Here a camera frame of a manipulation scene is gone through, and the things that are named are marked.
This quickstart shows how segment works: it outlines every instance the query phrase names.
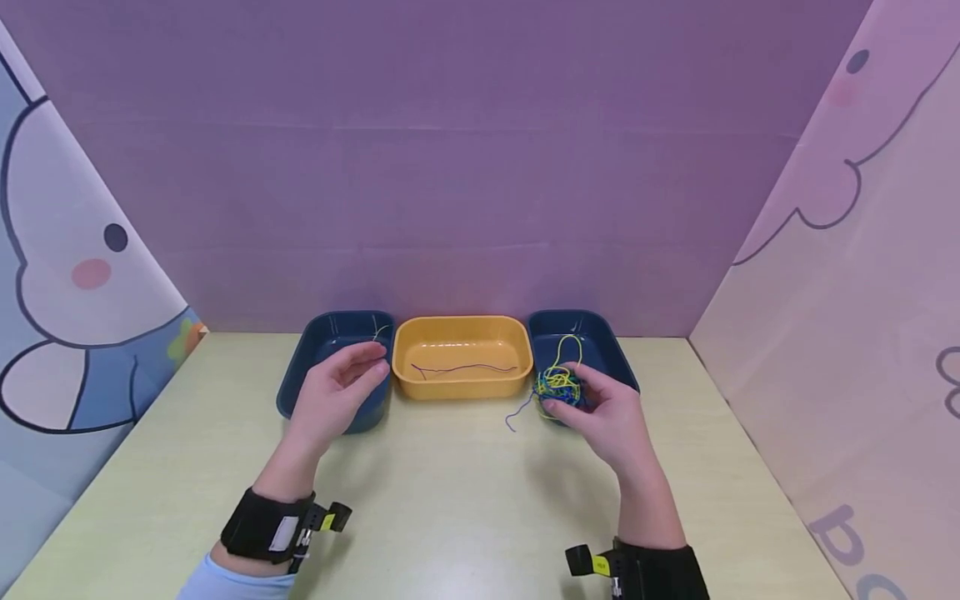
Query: purple wall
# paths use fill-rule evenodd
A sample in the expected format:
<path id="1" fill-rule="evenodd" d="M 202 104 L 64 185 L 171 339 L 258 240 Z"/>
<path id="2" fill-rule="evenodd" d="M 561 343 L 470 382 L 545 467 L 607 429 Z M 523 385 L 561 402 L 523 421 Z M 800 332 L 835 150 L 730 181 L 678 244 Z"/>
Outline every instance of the purple wall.
<path id="1" fill-rule="evenodd" d="M 582 306 L 680 336 L 869 4 L 6 0 L 0 17 L 214 329 Z"/>

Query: blue tray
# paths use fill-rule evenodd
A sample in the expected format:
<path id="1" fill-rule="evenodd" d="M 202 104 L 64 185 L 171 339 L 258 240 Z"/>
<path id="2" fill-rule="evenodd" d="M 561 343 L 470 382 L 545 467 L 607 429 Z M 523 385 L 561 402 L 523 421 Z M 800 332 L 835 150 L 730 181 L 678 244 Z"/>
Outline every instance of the blue tray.
<path id="1" fill-rule="evenodd" d="M 297 405 L 300 386 L 311 367 L 340 348 L 371 341 L 374 332 L 384 325 L 388 327 L 380 332 L 376 341 L 386 347 L 386 360 L 389 365 L 394 353 L 396 323 L 388 313 L 379 310 L 350 310 L 325 313 L 311 321 L 303 330 L 287 373 L 280 383 L 280 390 L 276 393 L 276 409 L 280 414 L 290 419 L 294 406 Z M 367 397 L 347 433 L 368 431 L 383 419 L 387 394 L 390 391 L 390 378 L 391 375 L 388 374 L 383 383 Z"/>
<path id="2" fill-rule="evenodd" d="M 580 338 L 584 348 L 584 364 L 609 375 L 638 392 L 634 372 L 616 342 L 607 320 L 588 310 L 541 310 L 527 319 L 527 335 L 534 351 L 534 371 L 539 373 L 557 360 L 557 344 L 572 334 Z M 568 340 L 561 348 L 560 362 L 576 362 L 580 357 L 577 345 Z"/>

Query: dark string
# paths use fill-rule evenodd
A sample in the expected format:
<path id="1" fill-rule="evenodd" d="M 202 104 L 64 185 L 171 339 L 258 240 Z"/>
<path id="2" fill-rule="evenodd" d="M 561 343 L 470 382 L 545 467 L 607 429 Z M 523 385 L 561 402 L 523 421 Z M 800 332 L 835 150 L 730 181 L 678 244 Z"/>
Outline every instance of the dark string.
<path id="1" fill-rule="evenodd" d="M 418 367 L 417 365 L 410 363 L 410 366 L 420 372 L 420 376 L 423 377 L 423 381 L 426 381 L 426 372 L 454 372 L 459 371 L 460 369 L 473 369 L 475 367 L 482 367 L 485 369 L 493 369 L 498 372 L 510 372 L 515 371 L 517 367 L 510 367 L 509 369 L 501 369 L 500 367 L 495 367 L 494 365 L 487 365 L 484 363 L 475 363 L 473 365 L 463 365 L 461 367 L 454 367 L 453 369 L 426 369 L 423 367 Z"/>

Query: table surface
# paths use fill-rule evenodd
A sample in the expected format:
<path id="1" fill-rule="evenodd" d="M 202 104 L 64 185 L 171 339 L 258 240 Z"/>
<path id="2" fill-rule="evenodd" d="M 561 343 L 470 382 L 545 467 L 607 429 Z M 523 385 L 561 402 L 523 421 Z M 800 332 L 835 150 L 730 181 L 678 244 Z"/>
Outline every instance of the table surface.
<path id="1" fill-rule="evenodd" d="M 299 336 L 208 335 L 10 590 L 8 600 L 173 598 L 283 431 L 276 389 Z M 713 598 L 849 598 L 685 340 L 620 341 Z M 610 547 L 618 495 L 571 431 L 521 398 L 416 403 L 321 460 L 293 598 L 607 598 L 564 550 Z"/>

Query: thread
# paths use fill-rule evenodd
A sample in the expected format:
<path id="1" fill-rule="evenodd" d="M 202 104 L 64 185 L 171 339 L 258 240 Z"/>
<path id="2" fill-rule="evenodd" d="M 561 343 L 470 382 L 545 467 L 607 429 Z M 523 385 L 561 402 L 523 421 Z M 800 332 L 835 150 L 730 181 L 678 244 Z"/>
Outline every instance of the thread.
<path id="1" fill-rule="evenodd" d="M 516 433 L 516 430 L 512 425 L 510 425 L 510 419 L 516 417 L 520 414 L 520 411 L 526 407 L 527 404 L 533 401 L 534 397 L 537 399 L 537 408 L 540 412 L 540 416 L 547 420 L 557 420 L 556 417 L 550 415 L 543 409 L 543 401 L 546 399 L 559 400 L 564 404 L 569 404 L 575 408 L 581 408 L 586 403 L 583 396 L 583 387 L 580 385 L 580 379 L 577 378 L 577 375 L 574 374 L 567 367 L 560 366 L 560 356 L 561 350 L 564 347 L 564 342 L 572 338 L 577 342 L 577 349 L 579 351 L 579 356 L 577 358 L 577 366 L 579 367 L 584 362 L 584 345 L 575 335 L 566 334 L 560 338 L 560 342 L 557 344 L 557 358 L 553 361 L 553 365 L 550 365 L 542 372 L 537 373 L 536 379 L 534 379 L 534 388 L 530 392 L 530 397 L 526 399 L 523 404 L 520 404 L 520 407 L 516 409 L 516 412 L 507 415 L 504 418 L 504 422 L 507 423 L 507 427 L 511 431 Z"/>
<path id="2" fill-rule="evenodd" d="M 372 341 L 373 341 L 373 342 L 376 342 L 376 338 L 380 337 L 380 332 L 383 331 L 384 329 L 386 329 L 387 327 L 389 327 L 390 324 L 387 323 L 387 324 L 383 325 L 382 327 L 380 327 L 379 329 L 377 329 L 377 328 L 376 328 L 376 315 L 371 315 L 371 317 L 373 317 L 373 329 L 374 329 L 374 334 L 373 334 L 373 339 L 372 339 Z"/>
<path id="3" fill-rule="evenodd" d="M 498 372 L 510 372 L 510 371 L 515 371 L 515 370 L 517 369 L 517 367 L 508 367 L 507 369 L 502 369 L 502 368 L 500 368 L 500 367 L 495 367 L 494 365 L 487 365 L 487 364 L 485 364 L 485 363 L 474 363 L 474 364 L 472 364 L 472 365 L 461 365 L 460 367 L 453 367 L 452 369 L 427 369 L 427 368 L 424 368 L 424 367 L 418 367 L 417 365 L 415 365 L 415 364 L 413 364 L 413 363 L 410 363 L 410 366 L 420 372 L 420 376 L 423 377 L 423 381 L 426 381 L 426 372 L 439 372 L 439 373 L 444 373 L 444 372 L 459 371 L 460 369 L 473 369 L 473 368 L 476 368 L 476 367 L 482 367 L 482 368 L 485 368 L 485 369 L 493 369 L 494 371 L 498 371 Z"/>

